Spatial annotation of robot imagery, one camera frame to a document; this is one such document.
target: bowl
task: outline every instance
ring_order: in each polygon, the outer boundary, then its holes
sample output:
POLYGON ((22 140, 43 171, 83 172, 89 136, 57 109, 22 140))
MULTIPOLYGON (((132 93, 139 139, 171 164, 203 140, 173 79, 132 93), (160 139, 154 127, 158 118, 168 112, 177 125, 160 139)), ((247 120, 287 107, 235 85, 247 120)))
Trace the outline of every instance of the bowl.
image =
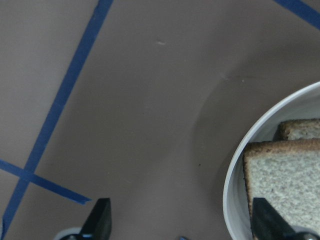
POLYGON ((223 215, 233 240, 252 239, 242 154, 247 143, 272 141, 285 120, 320 118, 320 82, 289 95, 267 111, 247 132, 230 162, 223 189, 223 215))

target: blue tape strip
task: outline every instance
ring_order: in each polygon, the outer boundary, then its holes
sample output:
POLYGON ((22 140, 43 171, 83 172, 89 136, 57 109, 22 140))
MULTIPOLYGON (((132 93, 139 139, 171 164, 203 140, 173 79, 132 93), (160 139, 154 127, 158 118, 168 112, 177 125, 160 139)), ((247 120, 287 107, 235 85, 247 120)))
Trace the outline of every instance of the blue tape strip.
POLYGON ((91 200, 90 198, 87 198, 65 187, 57 185, 51 181, 48 181, 40 176, 37 176, 31 172, 28 172, 2 159, 0 159, 0 169, 8 173, 11 173, 13 175, 16 175, 17 177, 21 178, 22 180, 25 180, 26 182, 34 183, 44 189, 47 189, 51 192, 59 194, 60 196, 70 199, 78 204, 84 205, 86 204, 86 202, 91 200))
MULTIPOLYGON (((35 172, 112 2, 112 0, 99 0, 26 162, 24 167, 26 171, 31 173, 35 172)), ((3 239, 7 233, 28 185, 28 181, 19 179, 2 217, 4 229, 1 239, 3 239)))
POLYGON ((320 30, 320 14, 300 0, 274 0, 320 30))

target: bowl rim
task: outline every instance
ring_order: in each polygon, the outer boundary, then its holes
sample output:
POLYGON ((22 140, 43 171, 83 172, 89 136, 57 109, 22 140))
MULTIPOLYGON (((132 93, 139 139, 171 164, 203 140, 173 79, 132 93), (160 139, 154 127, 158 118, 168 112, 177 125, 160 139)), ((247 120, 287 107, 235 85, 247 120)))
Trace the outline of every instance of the bowl rim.
POLYGON ((229 189, 229 183, 232 176, 232 173, 235 169, 235 166, 238 162, 238 159, 245 148, 246 144, 249 142, 249 140, 252 138, 252 136, 255 134, 255 132, 271 117, 273 116, 277 111, 279 111, 281 108, 283 108, 285 105, 289 104, 293 100, 297 99, 298 97, 316 89, 320 88, 320 81, 312 83, 306 87, 301 88, 298 91, 295 91, 294 93, 290 94, 289 96, 285 97, 281 101, 279 101, 277 104, 275 104, 273 107, 271 107, 266 113, 264 113, 255 123, 254 125, 249 129, 249 131, 245 134, 243 139, 241 140, 240 144, 236 148, 232 159, 230 161, 228 171, 225 176, 224 186, 223 186, 223 196, 222 196, 222 208, 223 208, 223 217, 224 222, 226 224, 226 227, 228 229, 228 232, 233 240, 237 240, 236 234, 234 233, 231 224, 230 219, 227 214, 228 212, 228 205, 227 205, 227 197, 228 197, 228 189, 229 189))

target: bread slice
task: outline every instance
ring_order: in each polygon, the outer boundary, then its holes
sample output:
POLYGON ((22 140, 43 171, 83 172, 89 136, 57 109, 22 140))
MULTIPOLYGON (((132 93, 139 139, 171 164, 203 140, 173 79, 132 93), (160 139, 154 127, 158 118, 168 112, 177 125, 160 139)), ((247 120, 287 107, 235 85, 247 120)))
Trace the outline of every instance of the bread slice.
POLYGON ((280 140, 320 138, 320 119, 298 119, 281 122, 277 137, 280 140))
POLYGON ((320 139, 248 143, 243 172, 250 216, 262 197, 290 225, 320 233, 320 139))

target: blue tape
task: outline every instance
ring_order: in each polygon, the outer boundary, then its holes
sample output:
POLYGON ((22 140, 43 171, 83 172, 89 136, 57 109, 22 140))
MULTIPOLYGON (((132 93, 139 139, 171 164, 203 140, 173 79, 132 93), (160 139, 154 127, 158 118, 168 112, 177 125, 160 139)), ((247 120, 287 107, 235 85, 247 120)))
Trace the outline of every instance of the blue tape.
POLYGON ((17 177, 21 178, 22 180, 26 182, 34 183, 44 189, 47 189, 51 192, 54 192, 56 194, 59 194, 62 197, 65 197, 67 199, 70 199, 78 204, 86 204, 86 202, 90 201, 90 198, 87 198, 83 195, 80 195, 74 191, 71 191, 65 187, 62 187, 60 185, 57 185, 51 181, 48 181, 40 176, 37 176, 31 172, 28 172, 20 167, 17 167, 11 163, 8 163, 2 159, 0 159, 0 169, 11 173, 13 175, 16 175, 17 177))
MULTIPOLYGON (((101 26, 107 16, 107 13, 111 7, 113 0, 99 0, 93 15, 84 31, 81 41, 75 51, 75 54, 71 60, 69 68, 64 76, 64 79, 60 85, 54 102, 49 110, 49 113, 44 121, 44 124, 40 130, 40 133, 35 141, 33 149, 29 155, 29 158, 25 164, 24 170, 34 173, 39 161, 46 149, 49 139, 56 127, 58 119, 64 109, 64 106, 69 98, 69 95, 78 79, 81 69, 89 55, 89 52, 96 40, 96 37, 101 29, 101 26)), ((2 238, 8 232, 10 224, 16 214, 16 211, 22 201, 22 198, 29 185, 28 181, 19 179, 8 206, 2 217, 3 220, 3 235, 2 238)))
POLYGON ((274 0, 320 30, 320 14, 300 0, 274 0))

